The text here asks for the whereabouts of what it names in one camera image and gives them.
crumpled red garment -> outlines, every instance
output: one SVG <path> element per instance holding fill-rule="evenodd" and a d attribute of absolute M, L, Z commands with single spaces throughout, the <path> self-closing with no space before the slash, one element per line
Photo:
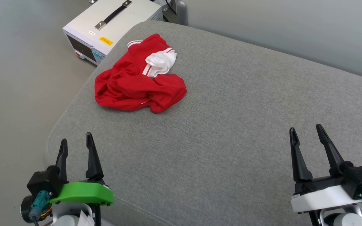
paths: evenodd
<path fill-rule="evenodd" d="M 149 106 L 160 113 L 180 101 L 187 93 L 184 80 L 176 74 L 143 75 L 146 57 L 169 48 L 159 34 L 129 47 L 112 69 L 96 77 L 95 99 L 103 107 L 137 110 Z"/>

gray sofa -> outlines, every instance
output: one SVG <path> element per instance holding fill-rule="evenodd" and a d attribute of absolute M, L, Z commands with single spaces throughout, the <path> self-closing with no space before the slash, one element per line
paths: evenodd
<path fill-rule="evenodd" d="M 100 107 L 94 81 L 131 40 L 159 33 L 178 53 L 170 70 L 188 93 L 160 114 Z M 328 176 L 321 123 L 345 160 L 362 165 L 362 77 L 202 30 L 144 22 L 116 44 L 65 110 L 46 145 L 69 143 L 69 181 L 85 179 L 94 136 L 121 225 L 310 225 L 294 214 L 289 129 L 314 177 Z"/>

white device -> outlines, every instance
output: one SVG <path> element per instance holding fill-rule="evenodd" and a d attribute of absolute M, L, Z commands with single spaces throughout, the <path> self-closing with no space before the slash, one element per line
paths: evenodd
<path fill-rule="evenodd" d="M 163 21 L 162 7 L 149 0 L 99 0 L 63 27 L 63 32 L 79 58 L 99 65 L 125 33 L 147 20 Z"/>
<path fill-rule="evenodd" d="M 320 222 L 322 226 L 328 226 L 324 213 L 329 210 L 343 209 L 346 213 L 340 214 L 333 221 L 335 226 L 362 226 L 362 214 L 359 205 L 362 199 L 352 199 L 342 186 L 331 186 L 326 189 L 311 192 L 304 195 L 291 197 L 291 205 L 295 213 L 303 213 L 321 209 Z"/>

